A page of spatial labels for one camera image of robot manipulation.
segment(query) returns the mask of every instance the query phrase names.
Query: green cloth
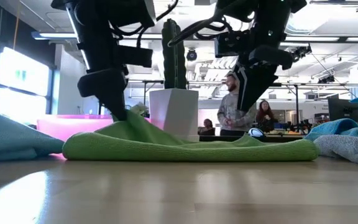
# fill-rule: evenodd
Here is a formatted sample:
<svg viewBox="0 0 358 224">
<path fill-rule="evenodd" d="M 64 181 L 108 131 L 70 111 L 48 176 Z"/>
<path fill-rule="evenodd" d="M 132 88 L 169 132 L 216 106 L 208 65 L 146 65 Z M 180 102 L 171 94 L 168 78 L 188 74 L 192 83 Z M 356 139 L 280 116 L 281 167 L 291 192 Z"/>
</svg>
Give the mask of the green cloth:
<svg viewBox="0 0 358 224">
<path fill-rule="evenodd" d="M 128 111 L 127 121 L 72 136 L 63 155 L 98 161 L 270 162 L 311 161 L 319 150 L 308 140 L 265 144 L 249 136 L 234 142 L 184 141 Z"/>
</svg>

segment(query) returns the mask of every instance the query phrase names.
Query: gray towel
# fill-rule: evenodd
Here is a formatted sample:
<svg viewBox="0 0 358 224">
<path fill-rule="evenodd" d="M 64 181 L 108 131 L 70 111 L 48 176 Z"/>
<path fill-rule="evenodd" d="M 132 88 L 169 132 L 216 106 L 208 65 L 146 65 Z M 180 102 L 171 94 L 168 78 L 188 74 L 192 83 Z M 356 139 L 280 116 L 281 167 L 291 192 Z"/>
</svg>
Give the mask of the gray towel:
<svg viewBox="0 0 358 224">
<path fill-rule="evenodd" d="M 320 156 L 345 158 L 358 164 L 358 137 L 325 135 L 314 140 L 314 143 L 320 148 Z"/>
<path fill-rule="evenodd" d="M 0 115 L 0 161 L 35 159 L 62 147 L 63 141 Z"/>
</svg>

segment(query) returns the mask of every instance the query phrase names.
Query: woman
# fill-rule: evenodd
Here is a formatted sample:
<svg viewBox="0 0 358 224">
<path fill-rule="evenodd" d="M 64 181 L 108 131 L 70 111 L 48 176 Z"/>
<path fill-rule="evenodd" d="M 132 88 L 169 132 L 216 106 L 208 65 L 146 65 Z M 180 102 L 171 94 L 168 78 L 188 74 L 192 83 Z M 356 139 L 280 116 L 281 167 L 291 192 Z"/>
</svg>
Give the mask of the woman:
<svg viewBox="0 0 358 224">
<path fill-rule="evenodd" d="M 215 136 L 215 129 L 210 119 L 204 120 L 204 128 L 199 133 L 200 136 Z"/>
<path fill-rule="evenodd" d="M 277 120 L 274 118 L 272 109 L 270 109 L 270 105 L 266 100 L 259 104 L 256 122 L 258 122 L 258 127 L 263 132 L 269 133 L 274 130 L 274 122 L 277 122 Z"/>
</svg>

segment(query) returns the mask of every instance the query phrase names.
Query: security camera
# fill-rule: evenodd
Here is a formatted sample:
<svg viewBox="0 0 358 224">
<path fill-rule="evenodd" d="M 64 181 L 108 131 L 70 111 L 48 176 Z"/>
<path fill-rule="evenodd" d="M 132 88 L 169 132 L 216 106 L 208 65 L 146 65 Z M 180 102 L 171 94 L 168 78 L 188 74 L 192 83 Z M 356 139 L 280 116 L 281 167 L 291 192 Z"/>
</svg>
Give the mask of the security camera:
<svg viewBox="0 0 358 224">
<path fill-rule="evenodd" d="M 189 62 L 195 61 L 197 59 L 197 53 L 195 49 L 189 49 L 189 52 L 187 52 L 186 59 Z"/>
</svg>

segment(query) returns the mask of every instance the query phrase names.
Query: man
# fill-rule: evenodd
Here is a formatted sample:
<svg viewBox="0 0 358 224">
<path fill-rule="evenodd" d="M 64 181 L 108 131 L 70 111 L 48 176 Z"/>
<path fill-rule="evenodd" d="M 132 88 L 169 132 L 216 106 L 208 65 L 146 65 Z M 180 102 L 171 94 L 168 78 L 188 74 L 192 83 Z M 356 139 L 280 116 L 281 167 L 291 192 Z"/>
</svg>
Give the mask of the man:
<svg viewBox="0 0 358 224">
<path fill-rule="evenodd" d="M 243 136 L 252 128 L 256 115 L 256 105 L 253 105 L 247 113 L 237 110 L 239 85 L 234 73 L 227 75 L 226 85 L 229 94 L 222 99 L 218 111 L 221 136 Z"/>
</svg>

